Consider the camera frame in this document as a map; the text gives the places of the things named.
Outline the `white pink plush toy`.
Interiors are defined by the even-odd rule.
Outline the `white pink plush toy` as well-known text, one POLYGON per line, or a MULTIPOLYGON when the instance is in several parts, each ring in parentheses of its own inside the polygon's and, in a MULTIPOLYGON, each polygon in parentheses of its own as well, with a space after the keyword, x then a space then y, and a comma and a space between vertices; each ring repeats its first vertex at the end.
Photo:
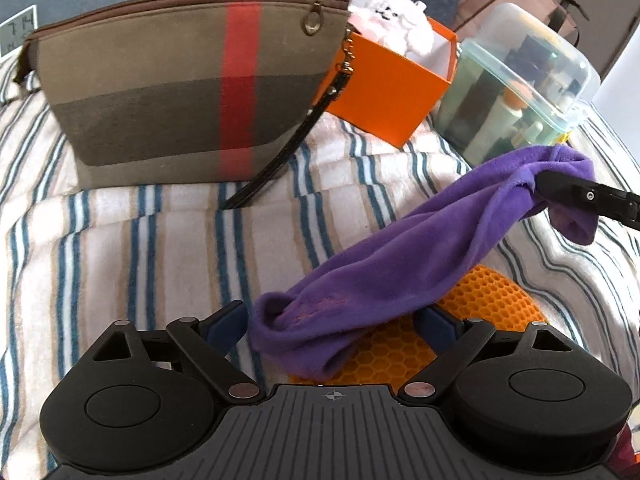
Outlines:
POLYGON ((349 23, 360 36, 399 55, 427 56, 435 33, 420 0, 369 0, 351 4, 349 23))

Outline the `purple fleece cloth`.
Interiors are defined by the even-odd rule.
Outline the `purple fleece cloth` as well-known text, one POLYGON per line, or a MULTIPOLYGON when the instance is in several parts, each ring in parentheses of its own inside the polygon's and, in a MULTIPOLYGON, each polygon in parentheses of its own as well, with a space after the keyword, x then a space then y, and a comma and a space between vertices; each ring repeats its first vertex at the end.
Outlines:
POLYGON ((543 171, 591 180, 592 161, 565 145, 491 159, 381 231, 329 258, 286 292, 253 306, 253 348, 288 374, 326 380, 371 328, 446 295, 523 218, 548 210, 552 226, 588 245, 596 214, 536 192, 543 171))

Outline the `striped blanket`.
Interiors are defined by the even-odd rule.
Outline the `striped blanket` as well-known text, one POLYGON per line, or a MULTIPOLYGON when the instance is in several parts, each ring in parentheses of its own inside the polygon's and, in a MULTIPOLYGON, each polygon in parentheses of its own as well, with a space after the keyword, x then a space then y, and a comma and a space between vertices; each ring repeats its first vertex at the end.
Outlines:
MULTIPOLYGON (((398 150, 324 115, 248 211, 218 211, 239 184, 78 191, 73 151, 16 58, 1 62, 1 475, 55 467, 44 400, 107 325, 145 330, 288 289, 469 170, 428 122, 398 150)), ((588 247, 518 222, 483 261, 558 330, 625 377, 639 399, 639 233, 602 219, 588 247)))

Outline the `clear plastic storage box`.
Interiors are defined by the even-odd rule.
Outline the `clear plastic storage box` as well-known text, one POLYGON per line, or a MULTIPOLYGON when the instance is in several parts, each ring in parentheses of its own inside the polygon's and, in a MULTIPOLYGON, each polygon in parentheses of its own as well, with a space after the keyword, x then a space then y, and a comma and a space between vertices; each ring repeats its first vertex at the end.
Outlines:
POLYGON ((476 167, 518 148, 568 139, 601 79, 585 55, 514 3, 461 41, 435 130, 476 167))

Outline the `brown plaid zipper pouch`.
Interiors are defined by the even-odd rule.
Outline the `brown plaid zipper pouch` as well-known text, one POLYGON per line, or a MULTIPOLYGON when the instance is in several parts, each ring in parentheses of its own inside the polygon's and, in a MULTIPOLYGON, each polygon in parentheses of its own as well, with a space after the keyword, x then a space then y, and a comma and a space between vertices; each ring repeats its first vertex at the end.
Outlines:
POLYGON ((246 206, 352 76, 350 0, 129 0, 32 32, 82 188, 236 182, 246 206))

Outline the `white digital clock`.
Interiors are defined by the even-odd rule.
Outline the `white digital clock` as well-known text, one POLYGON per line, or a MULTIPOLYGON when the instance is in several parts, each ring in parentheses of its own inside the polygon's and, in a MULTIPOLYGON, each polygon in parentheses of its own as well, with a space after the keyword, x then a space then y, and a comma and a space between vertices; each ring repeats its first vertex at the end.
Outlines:
POLYGON ((4 20, 0 24, 2 60, 19 49, 25 39, 38 28, 38 25, 38 10, 35 4, 31 4, 4 20))

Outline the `orange silicone honeycomb mat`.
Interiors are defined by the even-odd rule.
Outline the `orange silicone honeycomb mat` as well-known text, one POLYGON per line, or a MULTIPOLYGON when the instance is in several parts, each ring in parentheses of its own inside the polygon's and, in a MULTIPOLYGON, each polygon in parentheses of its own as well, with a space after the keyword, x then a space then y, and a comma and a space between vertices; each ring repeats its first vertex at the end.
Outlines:
POLYGON ((332 376, 330 386, 386 385, 397 391, 409 378, 452 347, 468 318, 497 330, 521 332, 546 319, 520 286, 479 264, 436 304, 372 328, 332 376))

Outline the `orange cardboard box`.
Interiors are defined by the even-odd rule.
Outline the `orange cardboard box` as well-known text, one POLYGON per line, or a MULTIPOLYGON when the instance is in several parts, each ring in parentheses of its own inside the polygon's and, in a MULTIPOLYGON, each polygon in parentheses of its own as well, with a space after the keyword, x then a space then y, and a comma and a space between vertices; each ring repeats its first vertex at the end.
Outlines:
POLYGON ((402 148, 449 88, 457 67, 456 34, 428 20, 434 47, 427 56, 405 58, 354 34, 355 73, 328 112, 402 148))

